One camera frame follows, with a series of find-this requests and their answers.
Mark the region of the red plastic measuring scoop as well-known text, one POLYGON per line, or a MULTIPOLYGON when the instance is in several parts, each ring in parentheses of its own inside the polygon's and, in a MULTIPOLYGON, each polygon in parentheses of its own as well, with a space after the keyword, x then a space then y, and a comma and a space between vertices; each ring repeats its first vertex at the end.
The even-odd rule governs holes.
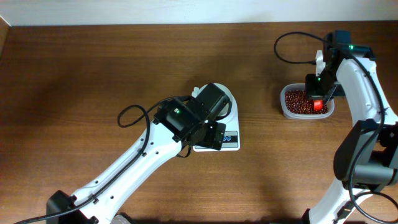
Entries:
POLYGON ((323 100, 313 100, 313 110, 321 111, 323 109, 323 100))

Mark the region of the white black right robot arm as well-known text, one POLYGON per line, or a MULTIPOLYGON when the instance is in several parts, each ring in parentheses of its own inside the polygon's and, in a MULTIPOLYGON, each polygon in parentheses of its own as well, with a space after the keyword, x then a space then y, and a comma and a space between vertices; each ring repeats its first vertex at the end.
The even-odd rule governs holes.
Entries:
POLYGON ((327 103, 347 99, 353 127, 335 152, 335 179, 323 198, 303 216, 304 223, 344 223, 357 210, 366 218, 382 220, 359 205, 397 183, 397 115, 384 95, 370 47, 352 44, 348 31, 336 30, 322 38, 317 72, 305 78, 309 99, 327 103))

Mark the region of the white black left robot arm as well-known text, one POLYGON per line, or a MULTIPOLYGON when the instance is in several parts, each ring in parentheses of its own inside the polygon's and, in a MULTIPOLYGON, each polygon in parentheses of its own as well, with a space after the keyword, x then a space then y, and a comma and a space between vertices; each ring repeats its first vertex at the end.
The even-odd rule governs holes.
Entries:
POLYGON ((190 96, 173 96, 142 115, 146 130, 102 174, 67 195, 54 193, 46 204, 47 223, 115 223, 131 194, 161 165, 189 151, 237 151, 237 104, 222 84, 196 87, 190 96))

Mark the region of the white round bowl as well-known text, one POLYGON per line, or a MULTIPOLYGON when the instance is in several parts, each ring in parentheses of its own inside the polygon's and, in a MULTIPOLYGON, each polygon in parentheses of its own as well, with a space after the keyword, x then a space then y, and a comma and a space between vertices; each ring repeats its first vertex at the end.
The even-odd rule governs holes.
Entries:
POLYGON ((207 120, 218 121, 230 114, 232 98, 227 94, 224 86, 218 83, 209 83, 200 88, 195 99, 209 112, 207 120))

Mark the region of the white digital kitchen scale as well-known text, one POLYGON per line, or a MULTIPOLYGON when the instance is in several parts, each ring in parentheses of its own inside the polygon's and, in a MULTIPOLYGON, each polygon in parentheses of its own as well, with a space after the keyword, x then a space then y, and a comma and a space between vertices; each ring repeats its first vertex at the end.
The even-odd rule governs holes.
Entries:
MULTIPOLYGON (((195 87, 192 91, 192 96, 195 97, 200 91, 199 87, 195 87)), ((193 146, 193 150, 196 152, 210 152, 210 151, 237 151, 240 149, 240 133, 239 133, 239 116, 238 116, 238 106, 235 97, 231 93, 231 91, 224 86, 227 94, 232 98, 232 107, 230 114, 218 120, 220 123, 224 123, 226 125, 226 130, 223 138, 223 143, 221 150, 208 149, 200 146, 193 146)))

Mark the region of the clear plastic food container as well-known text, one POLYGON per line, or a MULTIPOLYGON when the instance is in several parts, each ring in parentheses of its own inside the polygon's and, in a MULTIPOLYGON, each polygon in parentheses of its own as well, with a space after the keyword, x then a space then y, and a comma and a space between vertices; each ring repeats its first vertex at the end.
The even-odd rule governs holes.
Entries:
POLYGON ((323 119, 329 117, 334 109, 335 109, 335 102, 334 99, 330 99, 328 101, 327 107, 328 107, 328 112, 325 114, 295 114, 291 113, 286 105, 285 105, 285 93, 287 91, 291 90, 304 90, 305 91, 305 84, 304 83, 295 83, 295 84, 289 84, 284 87, 284 89, 280 93, 280 103, 283 111, 283 115, 288 118, 288 119, 323 119))

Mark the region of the red adzuki beans pile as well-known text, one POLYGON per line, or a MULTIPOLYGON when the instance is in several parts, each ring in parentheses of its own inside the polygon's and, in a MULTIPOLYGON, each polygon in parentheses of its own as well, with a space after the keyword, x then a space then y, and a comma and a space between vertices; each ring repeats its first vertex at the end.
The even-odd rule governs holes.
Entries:
POLYGON ((307 99, 304 90, 287 91, 285 93, 285 105, 291 113, 295 114, 325 114, 328 112, 328 107, 324 104, 321 111, 314 111, 313 100, 307 99))

